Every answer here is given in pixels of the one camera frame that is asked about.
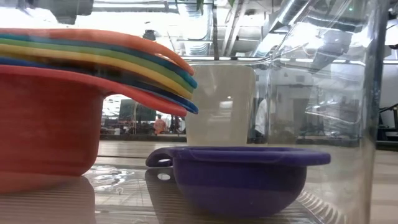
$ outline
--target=purple bowl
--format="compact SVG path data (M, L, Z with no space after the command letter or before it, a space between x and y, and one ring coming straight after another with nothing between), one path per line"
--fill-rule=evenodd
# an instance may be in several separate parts
M303 189L307 166L330 155L287 147L164 147L149 167L173 166L184 197L211 213L266 217L289 206Z

